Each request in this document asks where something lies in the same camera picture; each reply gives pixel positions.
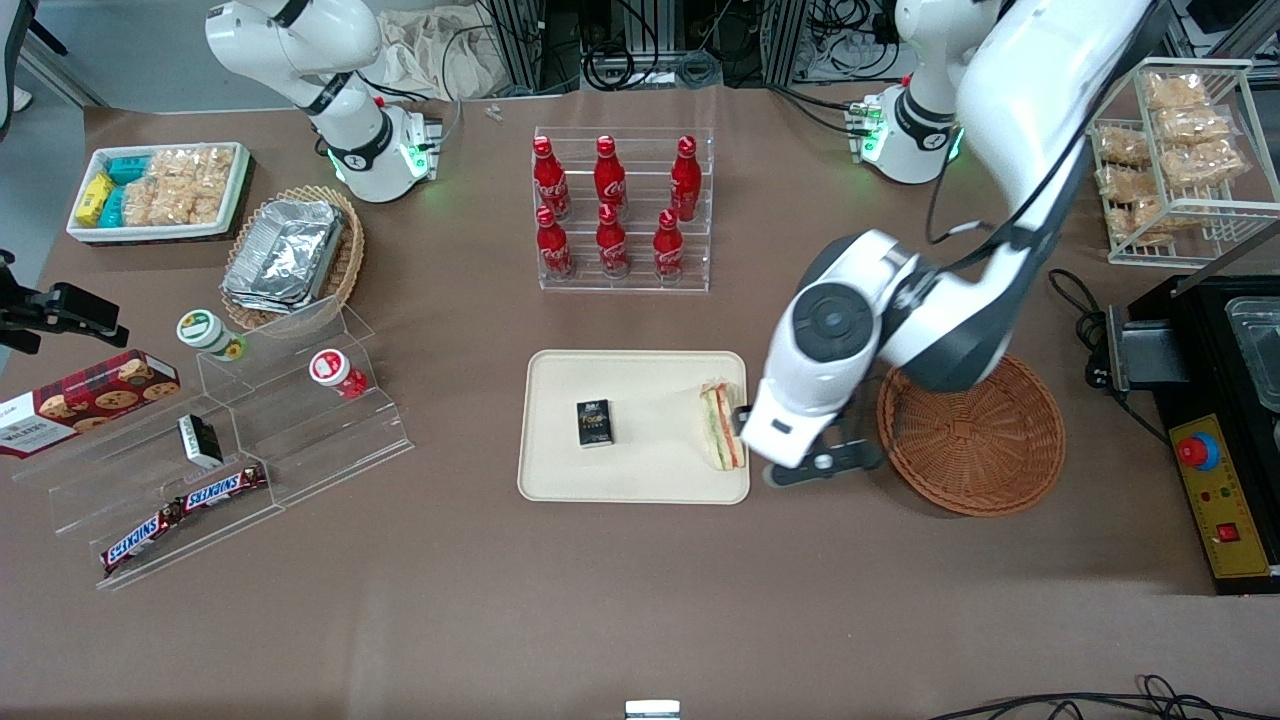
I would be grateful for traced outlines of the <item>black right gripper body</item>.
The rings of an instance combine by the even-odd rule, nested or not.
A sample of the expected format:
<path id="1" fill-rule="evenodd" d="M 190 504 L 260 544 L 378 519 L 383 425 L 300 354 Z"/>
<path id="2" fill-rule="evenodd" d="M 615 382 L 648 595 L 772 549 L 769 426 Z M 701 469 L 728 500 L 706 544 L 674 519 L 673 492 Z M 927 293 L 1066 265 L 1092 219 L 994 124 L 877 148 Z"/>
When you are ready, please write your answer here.
<path id="1" fill-rule="evenodd" d="M 22 286 L 12 274 L 13 252 L 1 251 L 1 345 L 26 355 L 41 346 L 38 331 L 46 325 L 46 310 L 35 299 L 38 292 Z"/>

